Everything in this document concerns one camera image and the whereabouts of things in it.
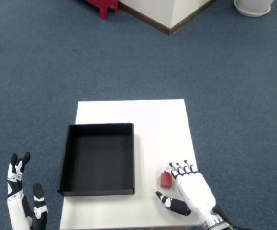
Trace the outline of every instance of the white tabletop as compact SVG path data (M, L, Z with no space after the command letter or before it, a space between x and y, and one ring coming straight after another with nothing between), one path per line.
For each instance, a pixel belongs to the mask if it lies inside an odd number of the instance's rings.
M164 208L155 192L171 161L196 164L184 100L79 102L76 124L134 123L135 194L64 197L61 230L193 226L202 224Z

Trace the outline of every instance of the red block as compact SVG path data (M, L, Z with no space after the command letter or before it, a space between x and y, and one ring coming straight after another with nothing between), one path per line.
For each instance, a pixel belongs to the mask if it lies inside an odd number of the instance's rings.
M172 177L170 174L163 172L161 175L161 187L162 188L171 188L172 186Z

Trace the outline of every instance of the open box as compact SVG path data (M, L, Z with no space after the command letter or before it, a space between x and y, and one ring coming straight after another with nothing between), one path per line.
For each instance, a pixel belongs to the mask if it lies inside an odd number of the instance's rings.
M134 124L70 125L58 192L63 196L134 194Z

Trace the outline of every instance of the plant pot base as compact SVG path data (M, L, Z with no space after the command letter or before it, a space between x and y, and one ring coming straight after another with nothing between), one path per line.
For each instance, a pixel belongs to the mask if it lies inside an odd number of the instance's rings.
M254 18L263 16L264 14L269 13L270 10L271 10L271 6L269 6L268 9L265 10L264 12L249 12L249 11L246 11L246 10L240 8L240 7L237 5L237 0L234 0L234 5L235 5L237 11L238 11L239 13L241 13L242 15L248 16L248 17L254 17Z

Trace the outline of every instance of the gray carpet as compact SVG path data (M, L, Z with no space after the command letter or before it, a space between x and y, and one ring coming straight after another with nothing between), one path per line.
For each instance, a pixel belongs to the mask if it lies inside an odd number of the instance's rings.
M11 228L7 167L31 152L48 229L79 100L185 98L199 170L228 216L277 230L277 1L261 18L220 0L173 36L120 11L102 21L78 0L0 0L0 230Z

